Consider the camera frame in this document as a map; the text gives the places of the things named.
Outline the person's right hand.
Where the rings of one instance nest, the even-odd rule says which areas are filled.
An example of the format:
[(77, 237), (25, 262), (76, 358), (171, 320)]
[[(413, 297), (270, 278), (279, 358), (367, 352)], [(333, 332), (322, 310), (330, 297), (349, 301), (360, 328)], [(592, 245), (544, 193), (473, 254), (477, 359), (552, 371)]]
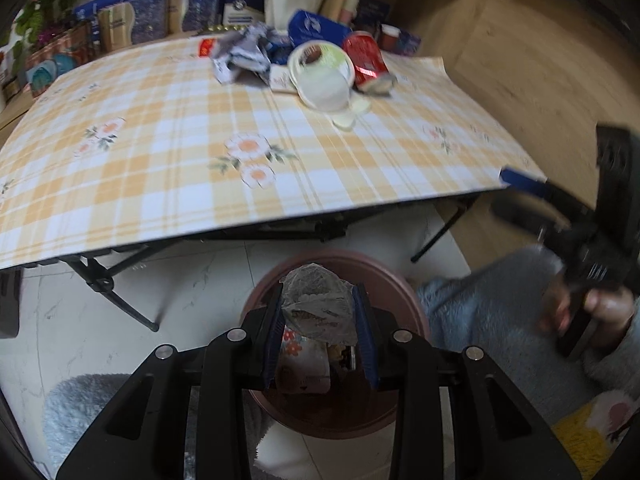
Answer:
[[(624, 339), (636, 315), (634, 295), (626, 287), (617, 290), (591, 289), (586, 293), (584, 310), (597, 321), (591, 347), (615, 349)], [(570, 290), (558, 274), (542, 297), (544, 313), (540, 328), (548, 333), (562, 334), (570, 325)]]

